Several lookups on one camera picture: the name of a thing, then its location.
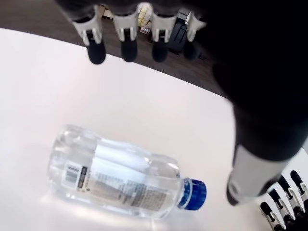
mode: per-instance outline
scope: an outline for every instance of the clear plastic bottle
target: clear plastic bottle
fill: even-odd
[[[67,125],[50,156],[52,191],[65,200],[125,214],[162,218],[174,206],[199,209],[205,184],[180,178],[177,161]]]

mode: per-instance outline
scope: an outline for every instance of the water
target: water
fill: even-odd
[[[206,197],[202,182],[180,178],[175,159],[73,125],[54,142],[48,178],[62,199],[139,217],[197,210]]]

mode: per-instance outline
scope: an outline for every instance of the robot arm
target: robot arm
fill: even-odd
[[[105,59],[103,29],[95,5],[108,5],[122,57],[137,57],[137,0],[56,0],[75,26],[90,60]],[[307,138],[308,59],[305,6],[298,2],[149,0],[153,59],[167,57],[180,7],[194,11],[184,56],[199,49],[215,59],[213,74],[232,101],[236,121],[233,171],[227,185],[232,205],[264,194]]]

